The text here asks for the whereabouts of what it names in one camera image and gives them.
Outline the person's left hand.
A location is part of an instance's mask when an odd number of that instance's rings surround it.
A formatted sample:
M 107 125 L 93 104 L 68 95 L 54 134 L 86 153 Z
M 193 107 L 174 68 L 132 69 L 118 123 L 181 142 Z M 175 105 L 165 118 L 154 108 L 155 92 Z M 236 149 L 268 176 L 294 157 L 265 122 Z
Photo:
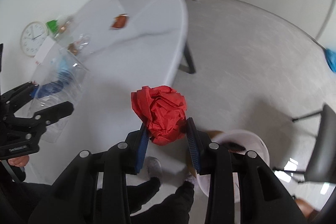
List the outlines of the person's left hand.
M 25 155 L 25 156 L 20 156 L 20 157 L 16 157 L 13 159 L 9 159 L 8 163 L 9 165 L 21 168 L 21 167 L 25 167 L 28 164 L 29 159 L 30 159 L 29 155 Z

